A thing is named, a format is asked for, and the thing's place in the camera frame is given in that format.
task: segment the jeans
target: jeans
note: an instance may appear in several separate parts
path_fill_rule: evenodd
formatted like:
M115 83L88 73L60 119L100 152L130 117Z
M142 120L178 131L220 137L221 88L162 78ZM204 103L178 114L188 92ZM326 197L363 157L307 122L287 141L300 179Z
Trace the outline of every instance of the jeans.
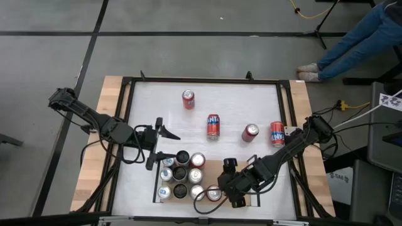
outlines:
M317 63L320 69L318 79L335 77L366 58L400 43L402 26L385 14L383 4L378 4ZM355 46L349 55L333 63Z

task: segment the white sneaker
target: white sneaker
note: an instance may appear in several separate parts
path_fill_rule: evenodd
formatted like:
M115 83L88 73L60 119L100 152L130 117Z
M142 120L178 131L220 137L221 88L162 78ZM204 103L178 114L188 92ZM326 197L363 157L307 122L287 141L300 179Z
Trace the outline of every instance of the white sneaker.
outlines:
M311 63L309 65L300 66L297 68L297 72L313 72L317 73L320 69L316 63Z
M318 73L313 72L300 72L299 79L304 80L306 82L321 82L318 79Z

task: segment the black can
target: black can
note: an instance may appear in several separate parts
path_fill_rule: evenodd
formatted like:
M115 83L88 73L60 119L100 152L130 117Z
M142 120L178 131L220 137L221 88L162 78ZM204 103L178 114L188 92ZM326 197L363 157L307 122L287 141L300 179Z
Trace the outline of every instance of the black can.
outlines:
M188 154L188 152L181 150L177 152L176 162L179 166L188 167L188 165L190 164L190 155Z
M187 196L188 189L184 184L178 184L173 189L173 194L176 198L184 198Z
M187 169L183 166L177 166L173 169L173 179L177 182L185 183L187 181Z

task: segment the white table surface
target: white table surface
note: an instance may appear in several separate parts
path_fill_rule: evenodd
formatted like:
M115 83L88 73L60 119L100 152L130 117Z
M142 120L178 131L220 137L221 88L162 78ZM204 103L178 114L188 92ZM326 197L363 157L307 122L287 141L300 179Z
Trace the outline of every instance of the white table surface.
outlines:
M192 110L183 107L181 94L185 89L195 92L195 108ZM206 138L209 114L220 117L218 141ZM281 120L275 85L136 82L129 125L154 125L157 117L162 117L166 128L181 140L160 137L156 151L175 154L186 150L190 154L201 152L207 159L237 158L238 161L246 161L253 154L263 157L278 150L269 140L270 122ZM241 133L249 123L257 124L260 132L253 142L245 143ZM124 156L133 159L137 151L125 148ZM122 164L112 214L201 217L192 204L153 203L155 175L156 165L153 171L147 171L144 164ZM261 195L260 200L260 207L221 207L207 217L296 219L287 164L281 167L275 187ZM251 201L253 206L257 205L255 195ZM201 211L210 208L213 206L199 207Z

